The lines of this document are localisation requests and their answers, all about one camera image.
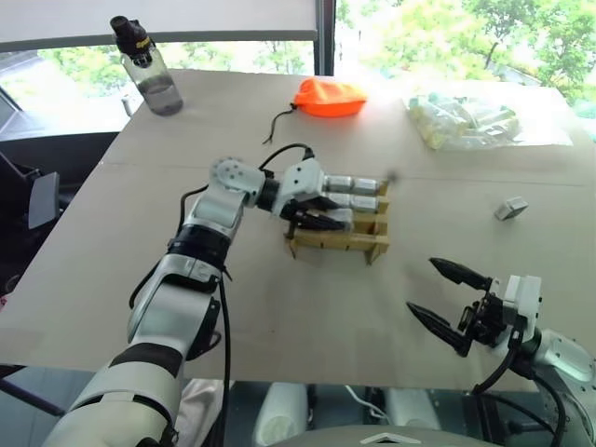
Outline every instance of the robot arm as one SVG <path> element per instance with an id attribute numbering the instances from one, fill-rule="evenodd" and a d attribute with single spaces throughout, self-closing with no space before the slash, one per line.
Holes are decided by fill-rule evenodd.
<path id="1" fill-rule="evenodd" d="M 220 303 L 213 298 L 244 207 L 258 207 L 315 229 L 344 223 L 307 210 L 323 197 L 326 176 L 312 153 L 281 182 L 233 158 L 216 162 L 153 274 L 136 296 L 127 349 L 103 366 L 59 421 L 46 447 L 173 446 L 183 365 L 210 348 Z"/>
<path id="2" fill-rule="evenodd" d="M 449 280 L 484 291 L 484 296 L 464 309 L 454 331 L 449 323 L 432 311 L 408 303 L 414 315 L 441 340 L 465 357 L 472 342 L 486 345 L 503 362 L 472 393 L 480 394 L 492 386 L 507 369 L 535 380 L 543 395 L 549 419 L 559 420 L 559 409 L 553 392 L 564 406 L 563 445 L 588 447 L 596 443 L 596 363 L 594 357 L 575 340 L 550 329 L 536 326 L 539 309 L 540 278 L 509 279 L 503 298 L 499 298 L 500 281 L 486 278 L 469 268 L 439 258 L 431 263 Z"/>

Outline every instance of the floor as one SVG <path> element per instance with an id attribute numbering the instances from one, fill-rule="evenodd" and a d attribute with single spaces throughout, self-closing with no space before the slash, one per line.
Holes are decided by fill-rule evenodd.
<path id="1" fill-rule="evenodd" d="M 67 408 L 91 378 L 90 372 L 26 368 L 9 377 L 10 382 L 31 391 L 52 403 Z M 267 383 L 236 382 L 230 393 L 230 414 L 226 430 L 226 447 L 250 445 L 252 428 L 259 412 Z M 355 387 L 362 396 L 363 388 Z M 539 412 L 542 403 L 537 394 L 508 393 L 510 399 L 523 402 Z M 315 409 L 317 428 L 337 427 L 361 423 L 362 409 L 342 386 L 318 386 L 318 404 Z M 432 399 L 442 429 L 462 435 L 480 435 L 476 424 L 466 422 L 461 405 L 462 394 L 455 391 L 433 391 Z M 500 409 L 504 421 L 515 418 L 526 421 L 508 409 Z M 54 427 L 57 418 L 42 413 L 12 397 L 0 393 L 0 433 L 2 445 L 10 447 L 41 447 Z M 548 445 L 546 433 L 527 433 L 510 439 L 508 446 Z"/>

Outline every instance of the plastic bag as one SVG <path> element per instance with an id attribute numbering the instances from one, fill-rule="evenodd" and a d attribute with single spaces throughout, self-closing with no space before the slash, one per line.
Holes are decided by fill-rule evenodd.
<path id="1" fill-rule="evenodd" d="M 555 123 L 480 97 L 432 92 L 412 96 L 406 107 L 425 143 L 438 151 L 572 145 L 567 133 Z"/>

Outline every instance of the clear plastic bottle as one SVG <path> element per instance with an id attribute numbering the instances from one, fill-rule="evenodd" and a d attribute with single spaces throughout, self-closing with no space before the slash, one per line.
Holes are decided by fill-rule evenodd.
<path id="1" fill-rule="evenodd" d="M 154 114 L 174 115 L 183 99 L 174 85 L 156 44 L 138 20 L 117 16 L 110 20 L 122 65 Z"/>

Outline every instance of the table surface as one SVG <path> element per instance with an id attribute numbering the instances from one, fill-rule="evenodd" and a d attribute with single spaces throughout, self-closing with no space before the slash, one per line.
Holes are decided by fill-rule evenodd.
<path id="1" fill-rule="evenodd" d="M 51 7 L 3 0 L 0 51 L 113 44 L 116 15 L 139 19 L 158 42 L 315 40 L 315 7 L 315 0 L 52 0 Z"/>
<path id="2" fill-rule="evenodd" d="M 351 118 L 284 116 L 275 144 L 261 146 L 299 76 L 174 75 L 184 109 L 162 118 L 142 106 L 116 138 L 0 313 L 0 361 L 98 369 L 125 347 L 129 293 L 172 237 L 182 192 L 205 183 L 219 156 L 257 164 L 293 141 L 310 143 L 328 172 L 400 172 L 389 193 L 391 246 L 372 266 L 358 252 L 301 249 L 294 260 L 285 224 L 247 210 L 227 262 L 233 378 L 472 387 L 496 359 L 477 346 L 457 357 L 405 305 L 457 322 L 478 297 L 443 279 L 430 256 L 502 279 L 542 277 L 540 326 L 596 352 L 593 145 L 554 90 L 469 84 L 548 105 L 574 146 L 445 154 L 423 145 L 396 86 L 372 91 Z M 284 155 L 275 169 L 299 155 Z M 501 223 L 493 211 L 511 196 L 530 208 Z M 221 376 L 223 350 L 188 363 L 186 374 Z M 497 387 L 531 385 L 509 374 Z"/>

